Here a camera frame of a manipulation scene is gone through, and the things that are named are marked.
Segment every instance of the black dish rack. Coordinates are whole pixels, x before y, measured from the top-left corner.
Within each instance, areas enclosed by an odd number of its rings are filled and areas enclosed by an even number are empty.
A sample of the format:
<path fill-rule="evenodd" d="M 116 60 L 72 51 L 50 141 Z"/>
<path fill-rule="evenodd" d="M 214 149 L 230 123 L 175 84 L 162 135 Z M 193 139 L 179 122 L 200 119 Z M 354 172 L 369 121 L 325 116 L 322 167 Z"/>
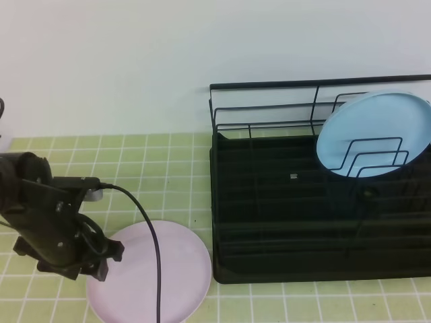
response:
<path fill-rule="evenodd" d="M 220 283 L 329 281 L 431 276 L 431 148 L 408 164 L 402 138 L 386 174 L 359 178 L 325 169 L 316 154 L 319 127 L 352 86 L 422 83 L 431 75 L 317 81 L 211 84 L 213 127 L 210 151 L 213 214 L 213 272 Z M 266 89 L 311 89 L 309 102 L 216 107 L 214 93 Z M 319 100 L 322 90 L 338 94 Z M 308 118 L 240 121 L 221 113 L 302 109 Z M 319 109 L 326 109 L 321 116 Z M 306 129 L 303 135 L 274 131 Z M 269 137 L 254 137 L 267 131 Z M 343 164 L 349 151 L 346 151 Z"/>

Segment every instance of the black cable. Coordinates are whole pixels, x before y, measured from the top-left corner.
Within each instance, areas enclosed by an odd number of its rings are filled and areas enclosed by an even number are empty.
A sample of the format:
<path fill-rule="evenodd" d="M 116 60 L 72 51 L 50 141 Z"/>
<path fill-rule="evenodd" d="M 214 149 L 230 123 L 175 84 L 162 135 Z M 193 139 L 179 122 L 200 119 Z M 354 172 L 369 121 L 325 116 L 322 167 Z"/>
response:
<path fill-rule="evenodd" d="M 156 304 L 156 322 L 160 323 L 160 293 L 162 290 L 162 269 L 161 269 L 161 262 L 160 262 L 160 249 L 159 249 L 159 242 L 157 240 L 156 232 L 154 231 L 154 227 L 147 215 L 147 213 L 144 211 L 143 207 L 139 203 L 139 201 L 128 191 L 124 188 L 112 184 L 107 183 L 100 183 L 101 188 L 111 188 L 113 190 L 119 190 L 120 192 L 123 192 L 126 194 L 137 206 L 137 208 L 141 211 L 143 218 L 148 224 L 148 227 L 151 231 L 151 235 L 153 236 L 154 240 L 154 248 L 156 249 L 156 262 L 157 262 L 157 304 Z"/>

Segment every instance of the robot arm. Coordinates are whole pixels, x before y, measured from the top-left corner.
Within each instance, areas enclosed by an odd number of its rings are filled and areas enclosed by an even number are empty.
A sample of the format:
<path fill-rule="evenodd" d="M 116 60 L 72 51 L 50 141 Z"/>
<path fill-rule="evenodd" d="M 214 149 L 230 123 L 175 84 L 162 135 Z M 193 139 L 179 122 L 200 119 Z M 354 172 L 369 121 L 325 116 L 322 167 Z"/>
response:
<path fill-rule="evenodd" d="M 121 261 L 121 242 L 106 238 L 94 221 L 79 213 L 83 201 L 101 196 L 98 178 L 53 178 L 45 158 L 0 154 L 0 213 L 21 235 L 15 252 L 38 260 L 39 271 L 104 281 L 106 260 Z"/>

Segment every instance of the blue plate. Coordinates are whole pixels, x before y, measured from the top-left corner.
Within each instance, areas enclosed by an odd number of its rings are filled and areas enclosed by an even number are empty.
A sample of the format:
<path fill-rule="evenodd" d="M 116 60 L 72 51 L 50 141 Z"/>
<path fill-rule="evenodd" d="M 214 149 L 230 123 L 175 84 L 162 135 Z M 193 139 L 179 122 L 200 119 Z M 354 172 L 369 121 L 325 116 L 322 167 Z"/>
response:
<path fill-rule="evenodd" d="M 352 142 L 356 139 L 366 140 Z M 427 101 L 403 91 L 368 92 L 346 102 L 326 120 L 317 155 L 336 174 L 369 177 L 410 162 L 430 142 L 431 105 Z"/>

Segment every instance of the countertop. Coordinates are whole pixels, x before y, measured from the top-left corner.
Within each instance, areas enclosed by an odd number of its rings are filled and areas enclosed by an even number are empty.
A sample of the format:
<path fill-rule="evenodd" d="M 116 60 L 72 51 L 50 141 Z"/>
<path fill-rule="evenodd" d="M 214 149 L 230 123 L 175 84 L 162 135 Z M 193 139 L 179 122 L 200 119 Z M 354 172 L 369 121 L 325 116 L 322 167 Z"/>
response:
<path fill-rule="evenodd" d="M 11 151 L 47 157 L 55 176 L 97 176 L 129 189 L 151 219 L 190 227 L 211 253 L 211 134 L 14 139 Z M 109 236 L 143 221 L 122 194 L 81 210 Z M 0 227 L 1 323 L 97 323 L 76 282 L 36 271 L 12 252 L 17 234 Z M 220 285 L 214 280 L 188 323 L 428 322 L 431 278 Z"/>

